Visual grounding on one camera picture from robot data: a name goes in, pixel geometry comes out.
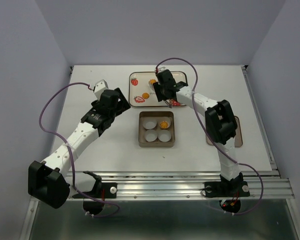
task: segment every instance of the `screw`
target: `screw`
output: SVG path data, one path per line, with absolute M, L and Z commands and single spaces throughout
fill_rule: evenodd
M 248 187 L 247 185 L 243 185 L 243 186 L 242 186 L 242 190 L 243 190 L 245 193 L 247 193 L 247 192 L 249 192 L 249 187 Z
M 117 189 L 114 186 L 110 187 L 110 193 L 115 194 L 116 192 Z

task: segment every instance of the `gray wall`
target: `gray wall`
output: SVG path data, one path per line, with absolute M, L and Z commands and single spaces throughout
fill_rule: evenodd
M 248 64 L 284 0 L 36 0 L 70 64 Z
M 248 67 L 280 173 L 300 211 L 300 0 L 283 6 Z
M 19 239 L 29 204 L 28 166 L 49 152 L 39 113 L 69 80 L 68 63 L 33 0 L 0 0 L 0 240 Z M 55 128 L 62 98 L 44 124 Z

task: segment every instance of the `red object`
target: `red object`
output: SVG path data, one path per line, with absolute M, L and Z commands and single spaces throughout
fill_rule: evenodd
M 177 101 L 175 101 L 175 100 L 173 100 L 173 99 L 171 99 L 171 103 L 172 103 L 172 106 L 181 106 L 181 103 L 179 103 L 179 102 L 177 102 Z
M 134 101 L 135 101 L 137 104 L 140 104 L 140 103 L 144 103 L 146 100 L 144 100 L 141 96 L 135 96 L 135 97 L 134 97 Z
M 137 86 L 138 85 L 138 80 L 136 78 L 131 78 L 131 84 L 133 86 Z

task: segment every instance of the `tabletop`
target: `tabletop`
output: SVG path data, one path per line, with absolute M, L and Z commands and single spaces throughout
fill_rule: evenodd
M 166 65 L 171 71 L 187 76 L 189 86 L 195 74 L 187 65 Z M 258 171 L 271 171 L 271 165 L 252 100 L 239 65 L 196 65 L 199 80 L 196 92 L 211 99 L 230 102 L 240 120 L 243 145 L 236 148 L 236 159 Z M 70 83 L 94 85 L 106 80 L 110 89 L 120 88 L 128 98 L 129 76 L 133 72 L 153 71 L 154 65 L 76 65 Z M 95 95 L 85 86 L 67 90 L 57 132 L 70 136 L 81 117 L 91 108 Z M 142 148 L 138 144 L 138 121 L 142 111 L 172 111 L 175 121 L 175 145 L 171 148 Z M 62 141 L 55 139 L 53 150 Z M 95 172 L 217 172 L 217 150 L 207 144 L 194 111 L 188 107 L 131 107 L 116 117 L 109 129 L 93 142 L 75 162 L 76 171 Z M 241 170 L 251 169 L 240 166 Z

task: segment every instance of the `strawberry picture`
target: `strawberry picture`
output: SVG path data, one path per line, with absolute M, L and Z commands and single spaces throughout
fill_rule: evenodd
M 141 104 L 145 102 L 145 100 L 140 96 L 135 96 L 133 99 L 137 104 Z
M 181 103 L 171 99 L 171 103 L 172 103 L 172 106 L 176 107 L 176 106 L 181 106 Z
M 133 86 L 137 86 L 138 85 L 138 80 L 136 78 L 131 78 L 131 84 Z

